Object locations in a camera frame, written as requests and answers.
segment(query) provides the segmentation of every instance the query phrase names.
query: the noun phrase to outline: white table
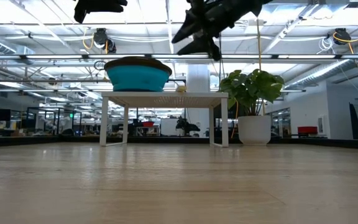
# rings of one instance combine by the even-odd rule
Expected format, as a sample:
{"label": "white table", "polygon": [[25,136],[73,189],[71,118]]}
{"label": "white table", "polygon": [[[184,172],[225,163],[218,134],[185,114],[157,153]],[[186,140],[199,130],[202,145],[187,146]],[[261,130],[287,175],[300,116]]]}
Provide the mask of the white table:
{"label": "white table", "polygon": [[[222,104],[222,147],[229,147],[227,123],[227,93],[177,93],[177,92],[102,92],[102,120],[100,145],[125,144],[128,140],[129,108],[209,108],[209,143],[214,143],[214,107]],[[106,144],[109,101],[124,107],[124,133],[122,142]]]}

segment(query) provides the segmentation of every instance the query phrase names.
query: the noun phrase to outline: ceiling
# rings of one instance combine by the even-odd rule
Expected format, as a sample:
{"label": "ceiling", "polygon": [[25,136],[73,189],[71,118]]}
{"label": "ceiling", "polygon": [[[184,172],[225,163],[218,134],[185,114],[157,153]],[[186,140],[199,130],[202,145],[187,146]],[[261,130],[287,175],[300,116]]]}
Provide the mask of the ceiling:
{"label": "ceiling", "polygon": [[[190,8],[185,0],[137,0],[129,1],[124,12],[91,13],[86,16],[84,24],[73,21],[75,1],[67,0],[23,0],[22,10],[13,4],[14,0],[0,0],[0,42],[11,46],[26,46],[34,54],[103,54],[103,49],[87,49],[83,44],[91,45],[91,35],[97,28],[107,28],[109,38],[114,40],[117,54],[174,54],[191,39],[185,39],[171,48],[169,36],[175,35],[185,18],[185,10]],[[322,50],[321,41],[332,34],[335,28],[346,28],[353,39],[358,38],[358,8],[346,8],[348,1],[327,1],[327,5],[313,7],[310,15],[290,26],[307,7],[307,0],[273,1],[264,6],[259,22],[261,49],[264,54],[331,54],[331,49]],[[257,54],[257,22],[252,13],[248,13],[236,22],[233,29],[222,33],[223,54]],[[273,39],[285,28],[286,34],[272,45]],[[354,43],[357,51],[358,42]],[[333,45],[337,54],[347,54],[347,45]],[[175,78],[186,78],[187,62],[165,62],[176,71]],[[13,61],[0,61],[0,67]],[[277,63],[264,61],[262,69],[275,75],[281,75],[287,82],[318,66],[315,63]],[[211,87],[219,84],[216,74],[219,64],[209,63]],[[251,72],[257,68],[252,63],[224,62],[225,71],[243,70]],[[89,79],[90,71],[80,67],[40,67],[27,68],[33,79]],[[9,71],[24,77],[25,68],[8,67]],[[53,88],[46,83],[34,84],[36,88]],[[111,89],[109,83],[82,83],[82,88]],[[173,82],[166,88],[174,88]]]}

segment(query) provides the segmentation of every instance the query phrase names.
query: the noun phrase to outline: teal bowl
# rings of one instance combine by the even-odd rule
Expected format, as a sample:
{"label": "teal bowl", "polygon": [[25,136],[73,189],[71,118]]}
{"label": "teal bowl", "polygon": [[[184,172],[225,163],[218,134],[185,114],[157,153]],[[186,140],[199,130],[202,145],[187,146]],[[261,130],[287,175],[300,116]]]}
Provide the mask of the teal bowl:
{"label": "teal bowl", "polygon": [[152,58],[124,57],[108,62],[104,69],[114,91],[163,91],[172,70]]}

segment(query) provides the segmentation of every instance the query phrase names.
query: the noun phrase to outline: table top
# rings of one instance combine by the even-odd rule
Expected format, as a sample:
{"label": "table top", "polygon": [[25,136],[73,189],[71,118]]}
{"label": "table top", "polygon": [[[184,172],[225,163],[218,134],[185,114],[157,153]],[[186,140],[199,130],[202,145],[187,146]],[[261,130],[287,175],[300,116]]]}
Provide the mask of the table top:
{"label": "table top", "polygon": [[102,92],[117,105],[146,108],[209,108],[221,104],[227,93]]}

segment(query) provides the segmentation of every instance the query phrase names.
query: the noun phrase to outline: potted plant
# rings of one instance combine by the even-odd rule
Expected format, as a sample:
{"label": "potted plant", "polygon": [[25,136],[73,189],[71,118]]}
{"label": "potted plant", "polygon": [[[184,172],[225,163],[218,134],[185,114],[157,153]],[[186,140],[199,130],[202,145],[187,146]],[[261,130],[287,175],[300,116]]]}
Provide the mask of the potted plant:
{"label": "potted plant", "polygon": [[238,102],[245,108],[245,116],[238,118],[239,139],[243,144],[265,146],[270,141],[271,119],[261,116],[261,109],[264,101],[273,103],[281,96],[283,85],[282,77],[259,69],[249,75],[235,70],[221,81],[221,91],[229,93],[228,107]]}

